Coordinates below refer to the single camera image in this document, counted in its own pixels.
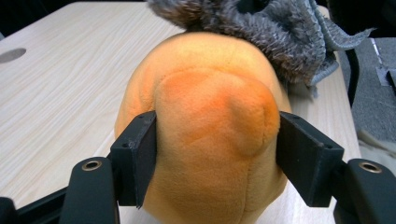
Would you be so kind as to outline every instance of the table hole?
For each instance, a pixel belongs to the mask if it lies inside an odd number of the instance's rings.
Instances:
[[[26,53],[26,49],[12,49],[5,53],[0,54],[0,63],[9,63],[20,58],[24,53]]]

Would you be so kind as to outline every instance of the gray carpet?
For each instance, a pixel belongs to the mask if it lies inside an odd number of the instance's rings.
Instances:
[[[396,96],[390,86],[382,86],[376,68],[396,68],[396,38],[365,40],[356,48],[361,76],[356,91],[352,116],[357,130],[366,130],[380,140],[396,142]],[[346,85],[349,80],[349,64],[344,52],[340,52],[341,67]]]

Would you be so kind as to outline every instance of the gray plush toy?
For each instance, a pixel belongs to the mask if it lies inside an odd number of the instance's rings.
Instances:
[[[268,58],[280,80],[315,85],[337,67],[334,51],[356,48],[372,30],[346,34],[315,0],[148,0],[160,17],[189,31],[243,38]]]

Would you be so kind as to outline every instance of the plush toy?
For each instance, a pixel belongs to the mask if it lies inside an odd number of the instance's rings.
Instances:
[[[117,137],[135,116],[156,110],[157,164],[143,207],[161,222],[254,223],[283,191],[276,135],[279,111],[290,104],[280,80],[312,86],[329,72],[333,46],[316,49],[326,35],[293,36],[319,29],[288,21],[304,21],[293,10],[308,1],[282,1],[291,8],[278,15],[265,11],[278,2],[252,14],[237,12],[234,0],[149,1],[175,24],[203,30],[164,40],[139,64],[116,122]]]

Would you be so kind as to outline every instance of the light wood grain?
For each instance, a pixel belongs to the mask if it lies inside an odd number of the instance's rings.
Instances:
[[[75,3],[0,41],[0,195],[22,207],[67,186],[71,169],[105,156],[128,79],[148,52],[181,30],[144,3]],[[359,157],[341,70],[318,85],[319,97],[290,90],[294,113]],[[156,223],[145,211],[122,207],[122,223]],[[307,208],[295,189],[259,223],[333,223],[332,209]]]

